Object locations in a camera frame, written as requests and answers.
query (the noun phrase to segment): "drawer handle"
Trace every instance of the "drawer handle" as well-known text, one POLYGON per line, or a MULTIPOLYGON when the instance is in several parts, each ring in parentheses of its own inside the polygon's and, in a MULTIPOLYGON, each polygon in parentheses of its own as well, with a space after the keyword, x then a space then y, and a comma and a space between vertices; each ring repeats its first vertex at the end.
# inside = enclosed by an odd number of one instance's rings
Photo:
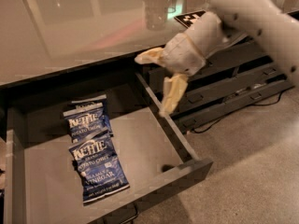
POLYGON ((185 126, 185 128, 189 128, 191 126, 193 126, 196 123, 196 120, 191 119, 191 120, 187 120, 185 122, 183 122, 183 125, 185 126))
POLYGON ((264 70, 263 73, 264 73, 265 75, 268 75, 268 76, 269 76, 269 75, 275 73, 276 71, 277 71, 277 70, 274 69, 274 68, 268 68, 268 69, 264 70))
POLYGON ((250 98, 254 101, 260 99, 261 97, 262 95, 260 93, 254 93, 250 96, 250 98))
MULTIPOLYGON (((124 220, 120 224, 125 224, 125 223, 128 223, 129 221, 133 221, 134 219, 138 218, 139 210, 138 210, 137 206, 135 205, 135 203, 133 203, 133 205, 134 205, 134 209, 135 209, 135 215, 133 215, 132 217, 129 217, 128 219, 124 220)), ((107 224, 107 220, 105 218, 103 218, 103 220, 104 220, 104 224, 107 224)))
POLYGON ((192 104, 202 101, 203 99, 204 99, 204 96, 201 95, 200 93, 193 94, 188 97, 188 101, 192 104))

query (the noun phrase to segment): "open drawer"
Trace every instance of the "open drawer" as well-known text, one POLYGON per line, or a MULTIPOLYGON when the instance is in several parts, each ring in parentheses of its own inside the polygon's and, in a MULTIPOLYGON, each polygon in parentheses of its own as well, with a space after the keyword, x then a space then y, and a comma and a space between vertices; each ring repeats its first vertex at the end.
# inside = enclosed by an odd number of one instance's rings
POLYGON ((25 84, 7 95, 5 223, 125 223, 204 180, 211 167, 169 117, 158 116, 151 89, 121 61, 25 84), (102 93, 130 188, 83 205, 62 112, 70 100, 102 93))

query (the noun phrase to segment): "kettle logo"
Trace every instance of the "kettle logo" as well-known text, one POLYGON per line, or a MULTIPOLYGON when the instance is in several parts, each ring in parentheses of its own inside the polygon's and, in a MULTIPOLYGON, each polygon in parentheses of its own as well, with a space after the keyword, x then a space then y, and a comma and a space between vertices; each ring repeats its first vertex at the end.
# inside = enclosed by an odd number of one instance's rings
POLYGON ((104 143, 104 141, 95 141, 92 139, 84 143, 81 147, 75 149, 73 151, 73 155, 75 160, 77 161, 84 158, 85 156, 101 152, 105 148, 107 148, 107 145, 104 143))
POLYGON ((97 114, 87 114, 87 115, 80 116, 76 119, 69 119, 69 126, 70 128, 73 128, 75 126, 78 126, 79 124, 90 123, 97 119, 98 119, 97 114))

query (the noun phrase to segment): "gray cabinet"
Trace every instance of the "gray cabinet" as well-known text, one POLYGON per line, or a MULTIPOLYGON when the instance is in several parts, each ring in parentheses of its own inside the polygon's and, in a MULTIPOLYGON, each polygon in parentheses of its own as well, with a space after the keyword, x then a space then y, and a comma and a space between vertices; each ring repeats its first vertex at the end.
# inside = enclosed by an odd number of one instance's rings
POLYGON ((5 223, 124 223, 204 180, 200 160, 134 68, 134 57, 7 88, 5 223), (112 138, 130 188, 83 205, 62 112, 105 93, 112 138))
MULTIPOLYGON (((162 99, 164 77, 170 74, 155 65, 143 68, 142 73, 162 99)), ((207 65, 190 78, 171 118, 186 133, 291 87, 277 65, 253 40, 246 38, 210 57, 207 65)))

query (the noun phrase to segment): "speckled floor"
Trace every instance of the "speckled floor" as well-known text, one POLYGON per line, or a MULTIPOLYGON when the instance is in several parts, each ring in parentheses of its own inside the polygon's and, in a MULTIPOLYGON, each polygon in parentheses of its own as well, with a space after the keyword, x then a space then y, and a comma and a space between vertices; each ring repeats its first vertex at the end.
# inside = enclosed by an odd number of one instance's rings
POLYGON ((143 212, 135 224, 299 223, 299 90, 186 137, 200 157, 214 161, 207 179, 143 212))

